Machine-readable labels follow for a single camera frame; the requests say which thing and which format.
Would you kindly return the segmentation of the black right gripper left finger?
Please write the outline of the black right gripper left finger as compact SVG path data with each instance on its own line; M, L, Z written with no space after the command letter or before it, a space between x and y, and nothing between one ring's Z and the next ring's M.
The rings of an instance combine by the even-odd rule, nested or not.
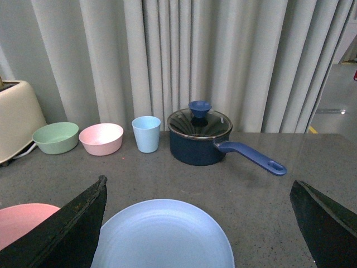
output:
M1 250L1 267L91 267L107 203L107 177Z

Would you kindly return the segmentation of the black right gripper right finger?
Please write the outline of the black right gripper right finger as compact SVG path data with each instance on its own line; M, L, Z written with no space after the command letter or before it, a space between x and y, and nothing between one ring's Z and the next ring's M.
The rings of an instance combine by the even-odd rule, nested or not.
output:
M290 201L316 266L356 267L356 214L299 180Z

